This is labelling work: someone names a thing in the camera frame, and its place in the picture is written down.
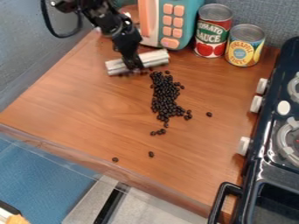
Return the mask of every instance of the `tomato sauce can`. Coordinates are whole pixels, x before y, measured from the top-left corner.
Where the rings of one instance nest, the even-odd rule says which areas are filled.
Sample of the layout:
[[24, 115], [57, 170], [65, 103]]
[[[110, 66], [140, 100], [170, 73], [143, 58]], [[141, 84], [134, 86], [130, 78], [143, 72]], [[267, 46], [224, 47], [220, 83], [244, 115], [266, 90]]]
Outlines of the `tomato sauce can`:
[[218, 58], [226, 51], [226, 41], [233, 23], [233, 12], [220, 3], [209, 3], [199, 9], [195, 53]]
[[227, 41], [226, 60], [237, 67], [254, 66], [260, 60], [265, 40], [265, 32], [259, 26], [234, 26]]

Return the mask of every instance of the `can label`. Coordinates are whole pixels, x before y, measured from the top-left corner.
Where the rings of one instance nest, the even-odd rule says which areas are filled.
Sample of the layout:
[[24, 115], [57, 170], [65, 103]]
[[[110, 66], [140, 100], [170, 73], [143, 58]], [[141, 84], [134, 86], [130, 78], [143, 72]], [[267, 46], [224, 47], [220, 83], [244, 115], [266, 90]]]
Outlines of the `can label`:
[[223, 55], [226, 49], [226, 40], [231, 23], [231, 20], [215, 23], [212, 21], [199, 20], [195, 53], [206, 58], [217, 58]]
[[226, 48], [226, 60], [237, 67], [253, 66], [259, 61], [264, 44], [264, 39], [250, 43], [230, 38]]
[[226, 42], [228, 31], [216, 24], [205, 21], [198, 22], [197, 38], [206, 44], [219, 44]]

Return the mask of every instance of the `toy stove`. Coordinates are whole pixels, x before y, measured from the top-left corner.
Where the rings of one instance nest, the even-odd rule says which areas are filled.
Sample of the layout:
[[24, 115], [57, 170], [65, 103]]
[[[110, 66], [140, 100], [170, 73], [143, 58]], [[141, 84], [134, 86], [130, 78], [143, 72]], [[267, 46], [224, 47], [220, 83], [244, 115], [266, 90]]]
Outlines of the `toy stove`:
[[209, 224], [217, 223], [227, 195], [238, 196], [232, 223], [299, 223], [299, 37], [288, 40], [270, 80], [261, 79], [251, 112], [253, 138], [242, 137], [243, 186], [223, 183]]

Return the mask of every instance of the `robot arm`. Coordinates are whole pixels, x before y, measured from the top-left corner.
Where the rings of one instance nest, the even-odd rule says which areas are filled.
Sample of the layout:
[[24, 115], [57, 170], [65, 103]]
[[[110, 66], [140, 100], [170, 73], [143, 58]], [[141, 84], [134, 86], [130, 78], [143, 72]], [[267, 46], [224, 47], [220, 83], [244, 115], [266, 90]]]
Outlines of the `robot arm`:
[[67, 38], [76, 34], [81, 26], [82, 13], [94, 27], [100, 27], [103, 35], [112, 39], [115, 49], [122, 54], [122, 60], [129, 70], [136, 68], [143, 69], [137, 49], [142, 37], [132, 20], [119, 13], [108, 0], [62, 0], [58, 3], [51, 2], [51, 5], [63, 13], [75, 12], [78, 15], [78, 27], [74, 31], [65, 34], [57, 34], [51, 25], [46, 10], [45, 0], [41, 0], [42, 12], [45, 24], [50, 33], [57, 38]]

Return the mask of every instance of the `toy microwave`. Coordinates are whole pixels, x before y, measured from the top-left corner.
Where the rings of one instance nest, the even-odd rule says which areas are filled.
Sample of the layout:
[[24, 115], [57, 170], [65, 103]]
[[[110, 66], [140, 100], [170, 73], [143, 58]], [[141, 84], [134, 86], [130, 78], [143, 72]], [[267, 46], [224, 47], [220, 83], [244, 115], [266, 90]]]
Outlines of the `toy microwave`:
[[143, 45], [180, 50], [194, 35], [204, 0], [138, 0]]

